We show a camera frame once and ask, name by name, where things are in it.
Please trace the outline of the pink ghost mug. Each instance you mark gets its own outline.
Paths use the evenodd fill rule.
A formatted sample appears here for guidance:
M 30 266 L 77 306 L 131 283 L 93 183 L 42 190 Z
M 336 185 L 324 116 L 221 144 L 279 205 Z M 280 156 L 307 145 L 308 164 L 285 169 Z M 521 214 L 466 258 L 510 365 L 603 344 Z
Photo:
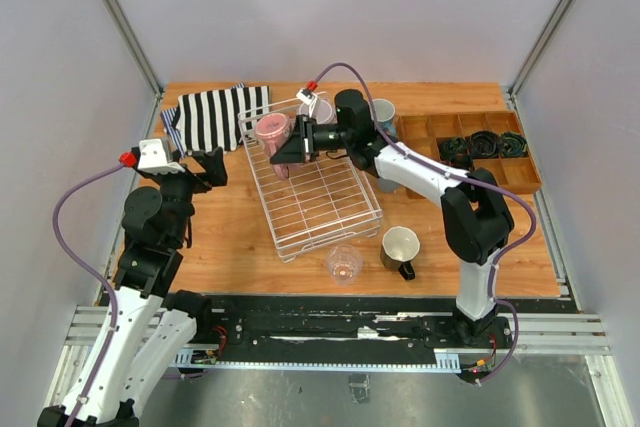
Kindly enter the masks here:
M 256 124 L 254 133 L 268 159 L 289 139 L 292 124 L 288 116 L 282 113 L 270 113 Z

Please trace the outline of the lilac grey mug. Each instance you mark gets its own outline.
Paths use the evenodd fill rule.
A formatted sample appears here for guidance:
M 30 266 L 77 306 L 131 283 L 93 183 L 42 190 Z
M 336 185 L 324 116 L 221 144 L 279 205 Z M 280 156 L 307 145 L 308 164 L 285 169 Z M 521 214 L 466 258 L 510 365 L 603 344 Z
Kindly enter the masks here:
M 308 105 L 302 103 L 297 109 L 297 114 L 308 116 L 309 109 Z M 317 124 L 333 124 L 336 122 L 336 111 L 328 100 L 320 99 L 313 107 L 311 118 L 315 119 Z

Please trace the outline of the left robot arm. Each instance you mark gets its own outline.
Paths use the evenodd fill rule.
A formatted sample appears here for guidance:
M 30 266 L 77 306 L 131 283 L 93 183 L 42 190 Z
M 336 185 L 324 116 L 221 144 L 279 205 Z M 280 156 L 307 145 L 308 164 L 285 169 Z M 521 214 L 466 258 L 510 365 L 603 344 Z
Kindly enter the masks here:
M 178 352 L 207 340 L 216 330 L 211 300 L 169 289 L 192 244 L 193 198 L 228 181 L 221 148 L 195 152 L 199 173 L 178 162 L 166 140 L 148 139 L 123 153 L 116 166 L 65 192 L 52 216 L 54 235 L 65 253 L 96 278 L 108 309 L 89 357 L 58 406 L 46 407 L 40 426 L 136 426 L 150 395 Z M 108 281 L 64 240 L 61 207 L 83 187 L 125 168 L 150 185 L 133 190 L 122 217 L 124 250 L 115 278 Z

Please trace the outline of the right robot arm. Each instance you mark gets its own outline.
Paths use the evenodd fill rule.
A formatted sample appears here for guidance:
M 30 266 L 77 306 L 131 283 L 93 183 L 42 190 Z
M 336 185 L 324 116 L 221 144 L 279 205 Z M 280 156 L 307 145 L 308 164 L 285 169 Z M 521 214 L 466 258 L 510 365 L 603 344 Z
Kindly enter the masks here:
M 449 167 L 389 137 L 358 90 L 340 91 L 334 105 L 334 123 L 320 124 L 306 114 L 288 123 L 269 150 L 271 164 L 308 163 L 322 152 L 342 150 L 357 169 L 404 186 L 438 206 L 447 244 L 460 261 L 453 334 L 463 346 L 477 346 L 497 317 L 495 277 L 514 228 L 507 191 L 485 169 Z

